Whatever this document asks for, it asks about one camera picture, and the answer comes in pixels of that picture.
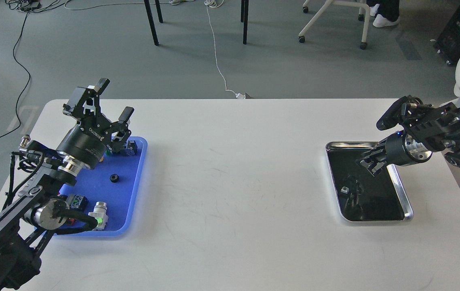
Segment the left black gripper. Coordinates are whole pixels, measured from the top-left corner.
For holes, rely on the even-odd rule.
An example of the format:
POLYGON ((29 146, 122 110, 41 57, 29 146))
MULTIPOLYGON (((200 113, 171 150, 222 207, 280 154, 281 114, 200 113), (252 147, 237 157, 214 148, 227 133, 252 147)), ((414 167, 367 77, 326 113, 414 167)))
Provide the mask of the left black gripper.
POLYGON ((63 138, 56 151, 69 155, 94 169, 105 154, 107 148, 112 153, 119 153, 131 135, 129 119, 133 107, 125 107, 117 122, 109 123, 103 116, 99 105, 99 96, 106 89, 110 80, 101 78, 96 85, 87 88, 77 87, 68 102, 63 104, 63 114, 76 120, 76 125, 63 138))

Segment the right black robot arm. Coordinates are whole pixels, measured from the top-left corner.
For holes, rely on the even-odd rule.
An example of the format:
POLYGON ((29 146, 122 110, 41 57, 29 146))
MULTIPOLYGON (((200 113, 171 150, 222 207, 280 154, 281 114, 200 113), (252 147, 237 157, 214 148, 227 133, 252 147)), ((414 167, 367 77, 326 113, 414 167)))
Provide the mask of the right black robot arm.
POLYGON ((409 166, 430 160, 432 153, 448 150, 448 163, 460 168, 460 107, 454 103, 435 108, 420 98, 397 99, 377 121, 383 131, 401 125, 397 131, 364 152, 357 163, 371 175, 389 164, 409 166))

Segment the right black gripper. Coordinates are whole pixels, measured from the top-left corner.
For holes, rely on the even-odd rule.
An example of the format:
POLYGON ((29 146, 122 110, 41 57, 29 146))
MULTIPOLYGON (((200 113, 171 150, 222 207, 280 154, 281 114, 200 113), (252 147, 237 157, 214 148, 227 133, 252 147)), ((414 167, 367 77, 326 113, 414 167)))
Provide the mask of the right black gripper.
POLYGON ((388 164, 409 166, 430 160, 432 151, 405 131, 397 131, 362 154, 361 164, 376 177, 388 164))

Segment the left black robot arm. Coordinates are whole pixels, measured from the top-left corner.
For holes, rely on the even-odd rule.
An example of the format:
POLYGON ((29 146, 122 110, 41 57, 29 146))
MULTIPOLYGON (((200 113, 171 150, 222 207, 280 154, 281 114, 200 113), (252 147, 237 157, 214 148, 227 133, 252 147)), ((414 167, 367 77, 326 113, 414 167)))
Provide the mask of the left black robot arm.
POLYGON ((25 135, 12 152, 11 166, 19 157, 21 169, 30 174, 16 187, 10 180, 0 212, 0 290, 19 289, 39 274, 41 254, 55 234, 77 234, 97 226, 95 218, 71 209, 58 193, 64 184, 76 184, 80 170, 93 170, 106 150, 120 152, 131 135, 132 107, 115 122, 101 112, 99 96, 109 82, 102 78, 73 91, 63 113, 76 124, 56 149, 25 135))

